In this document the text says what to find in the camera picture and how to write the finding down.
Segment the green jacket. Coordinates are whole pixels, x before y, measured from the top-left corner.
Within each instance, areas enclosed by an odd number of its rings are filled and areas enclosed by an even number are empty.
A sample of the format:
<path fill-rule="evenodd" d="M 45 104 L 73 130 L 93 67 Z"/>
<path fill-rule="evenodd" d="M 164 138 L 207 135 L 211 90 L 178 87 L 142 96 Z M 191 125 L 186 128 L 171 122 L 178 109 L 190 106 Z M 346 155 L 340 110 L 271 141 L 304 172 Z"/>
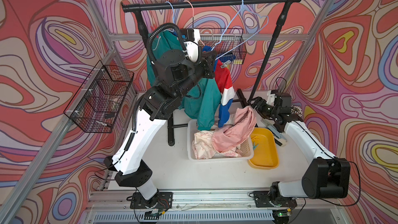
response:
<path fill-rule="evenodd" d="M 152 42 L 152 52 L 159 60 L 169 50 L 182 50 L 176 35 L 170 31 L 161 32 Z M 214 78 L 202 78 L 198 85 L 183 98 L 180 108 L 192 119 L 197 120 L 198 130 L 209 131 L 215 123 L 215 114 L 221 102 L 221 93 Z"/>

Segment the light blue hanger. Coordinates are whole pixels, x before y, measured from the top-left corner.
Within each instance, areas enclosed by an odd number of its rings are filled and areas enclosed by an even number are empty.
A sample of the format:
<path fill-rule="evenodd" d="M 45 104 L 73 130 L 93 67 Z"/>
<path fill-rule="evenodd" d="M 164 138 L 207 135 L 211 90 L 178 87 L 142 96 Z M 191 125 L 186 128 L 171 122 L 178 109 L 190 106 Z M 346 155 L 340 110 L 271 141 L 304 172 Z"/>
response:
<path fill-rule="evenodd" d="M 228 28 L 230 25 L 235 21 L 237 17 L 240 17 L 242 20 L 242 23 L 245 22 L 244 16 L 245 13 L 248 12 L 249 14 L 258 17 L 260 19 L 265 19 L 265 26 L 264 27 L 258 27 L 257 31 L 252 33 L 247 40 L 244 40 L 243 42 L 239 43 L 238 45 L 234 46 L 233 48 L 230 48 L 228 51 L 222 53 L 221 55 L 217 56 L 216 60 L 224 57 L 227 55 L 228 52 L 234 51 L 236 48 L 242 46 L 243 44 L 246 44 L 248 40 L 251 40 L 256 34 L 259 34 L 260 31 L 262 31 L 269 23 L 269 16 L 268 15 L 260 15 L 259 13 L 255 12 L 254 10 L 251 10 L 250 7 L 246 6 L 245 0 L 240 0 L 240 5 L 239 5 L 239 11 L 235 14 L 235 16 L 229 21 L 227 26 L 224 28 L 223 32 L 221 33 L 221 36 L 219 40 L 212 46 L 211 51 L 214 51 L 219 44 L 223 41 L 223 37 L 225 36 Z"/>

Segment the pink printed jacket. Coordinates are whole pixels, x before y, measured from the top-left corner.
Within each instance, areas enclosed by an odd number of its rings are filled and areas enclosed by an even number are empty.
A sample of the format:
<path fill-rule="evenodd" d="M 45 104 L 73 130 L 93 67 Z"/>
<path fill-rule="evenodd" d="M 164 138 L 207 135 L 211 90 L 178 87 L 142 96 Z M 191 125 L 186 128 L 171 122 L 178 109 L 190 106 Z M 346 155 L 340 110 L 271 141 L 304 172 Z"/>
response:
<path fill-rule="evenodd" d="M 256 113 L 250 106 L 239 108 L 232 121 L 232 124 L 199 131 L 194 135 L 193 149 L 197 159 L 210 159 L 217 153 L 226 157 L 241 157 L 240 145 L 255 129 Z"/>

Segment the blue hanger of green jacket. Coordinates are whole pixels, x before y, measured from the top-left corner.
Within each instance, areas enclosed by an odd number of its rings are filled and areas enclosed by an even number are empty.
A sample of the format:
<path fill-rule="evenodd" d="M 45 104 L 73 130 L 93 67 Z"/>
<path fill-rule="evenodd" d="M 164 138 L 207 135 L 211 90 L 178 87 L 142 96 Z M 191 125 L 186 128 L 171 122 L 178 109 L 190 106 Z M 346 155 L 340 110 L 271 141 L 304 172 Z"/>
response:
<path fill-rule="evenodd" d="M 175 8 L 174 8 L 173 4 L 171 2 L 169 2 L 169 1 L 166 1 L 165 3 L 168 4 L 170 6 L 171 10 L 172 10 L 172 23 L 175 24 L 176 23 L 176 20 L 175 20 Z"/>

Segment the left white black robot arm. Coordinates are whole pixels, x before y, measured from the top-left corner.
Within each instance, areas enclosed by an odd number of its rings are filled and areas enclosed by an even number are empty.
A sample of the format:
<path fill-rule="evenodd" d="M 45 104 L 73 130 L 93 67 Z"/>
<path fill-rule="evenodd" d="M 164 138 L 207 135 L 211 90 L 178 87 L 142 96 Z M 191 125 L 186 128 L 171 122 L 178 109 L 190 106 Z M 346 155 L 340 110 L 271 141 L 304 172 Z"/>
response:
<path fill-rule="evenodd" d="M 156 37 L 173 29 L 180 48 L 154 55 L 152 43 Z M 172 117 L 184 97 L 203 78 L 213 79 L 215 51 L 202 54 L 198 29 L 181 30 L 174 23 L 159 26 L 149 36 L 147 55 L 155 74 L 154 85 L 140 96 L 133 106 L 132 128 L 120 149 L 106 157 L 106 167 L 116 172 L 115 181 L 121 187 L 134 187 L 141 197 L 153 206 L 158 200 L 158 189 L 151 180 L 152 170 L 142 160 L 149 144 L 159 129 Z"/>

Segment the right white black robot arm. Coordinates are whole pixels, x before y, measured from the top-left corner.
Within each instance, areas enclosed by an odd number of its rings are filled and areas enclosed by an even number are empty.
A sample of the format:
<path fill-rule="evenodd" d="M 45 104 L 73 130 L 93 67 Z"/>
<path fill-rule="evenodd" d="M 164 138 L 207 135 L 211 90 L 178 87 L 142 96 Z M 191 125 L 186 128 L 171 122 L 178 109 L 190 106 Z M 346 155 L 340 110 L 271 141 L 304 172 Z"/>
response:
<path fill-rule="evenodd" d="M 302 178 L 272 183 L 272 200 L 287 198 L 342 199 L 348 195 L 350 163 L 328 151 L 311 134 L 303 119 L 292 112 L 291 96 L 276 94 L 272 103 L 254 98 L 251 106 L 264 119 L 274 121 L 274 133 L 288 136 L 296 143 L 308 162 Z"/>

